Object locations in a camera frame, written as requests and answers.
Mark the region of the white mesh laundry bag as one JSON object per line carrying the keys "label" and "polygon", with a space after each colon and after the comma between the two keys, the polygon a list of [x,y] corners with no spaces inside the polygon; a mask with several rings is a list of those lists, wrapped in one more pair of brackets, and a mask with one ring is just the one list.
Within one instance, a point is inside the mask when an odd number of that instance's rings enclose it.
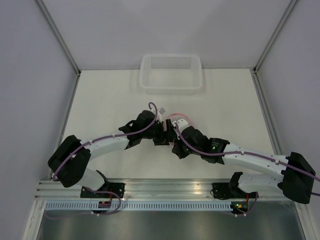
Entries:
{"label": "white mesh laundry bag", "polygon": [[185,120],[188,123],[188,126],[194,126],[194,123],[191,121],[191,119],[187,115],[185,115],[183,113],[180,113],[180,112],[175,112],[175,113],[169,114],[167,116],[167,118],[163,121],[162,126],[163,126],[163,131],[164,132],[166,132],[168,130],[168,127],[167,127],[167,124],[166,124],[166,120],[167,119],[170,119],[171,124],[173,126],[175,126],[174,122],[177,122],[180,119]]}

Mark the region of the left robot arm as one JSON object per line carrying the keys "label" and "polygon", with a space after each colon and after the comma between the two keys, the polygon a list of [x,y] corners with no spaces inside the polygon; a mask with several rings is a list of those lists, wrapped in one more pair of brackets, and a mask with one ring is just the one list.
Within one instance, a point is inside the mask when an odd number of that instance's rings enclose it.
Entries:
{"label": "left robot arm", "polygon": [[96,139],[81,140],[70,135],[60,144],[47,164],[53,181],[65,188],[74,185],[90,188],[98,198],[109,193],[107,178],[99,170],[91,170],[88,163],[108,153],[130,149],[141,140],[152,140],[154,145],[169,145],[177,134],[169,119],[160,121],[160,113],[143,110],[135,120],[119,127],[113,134]]}

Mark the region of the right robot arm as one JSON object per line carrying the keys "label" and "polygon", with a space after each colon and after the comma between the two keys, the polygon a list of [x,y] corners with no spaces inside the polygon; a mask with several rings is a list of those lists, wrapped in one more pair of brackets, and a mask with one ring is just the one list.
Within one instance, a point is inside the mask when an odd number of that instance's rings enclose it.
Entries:
{"label": "right robot arm", "polygon": [[177,139],[173,153],[180,159],[198,155],[210,164],[238,166],[254,171],[253,174],[235,172],[228,183],[228,192],[235,198],[259,193],[283,196],[300,204],[309,204],[315,195],[313,186],[319,181],[315,170],[297,152],[289,156],[252,151],[221,138],[208,138],[193,126],[174,129]]}

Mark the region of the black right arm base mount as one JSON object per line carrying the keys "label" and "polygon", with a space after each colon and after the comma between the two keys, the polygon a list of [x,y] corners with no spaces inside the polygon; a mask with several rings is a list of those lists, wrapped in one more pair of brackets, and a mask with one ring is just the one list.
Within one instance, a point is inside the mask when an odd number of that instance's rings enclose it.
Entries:
{"label": "black right arm base mount", "polygon": [[229,188],[228,182],[215,182],[211,184],[210,194],[214,199],[230,200],[230,199],[254,199],[257,192],[244,192],[238,187]]}

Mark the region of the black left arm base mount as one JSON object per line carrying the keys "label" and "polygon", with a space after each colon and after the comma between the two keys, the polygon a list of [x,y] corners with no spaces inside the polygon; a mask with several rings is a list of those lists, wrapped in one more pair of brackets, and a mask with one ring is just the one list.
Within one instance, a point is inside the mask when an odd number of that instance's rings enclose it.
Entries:
{"label": "black left arm base mount", "polygon": [[80,192],[80,198],[83,199],[117,199],[117,197],[114,195],[118,195],[121,199],[124,197],[125,193],[125,186],[126,184],[123,182],[109,182],[105,183],[100,189],[98,189],[97,192],[93,192],[91,190],[88,190],[84,186],[81,188]]}

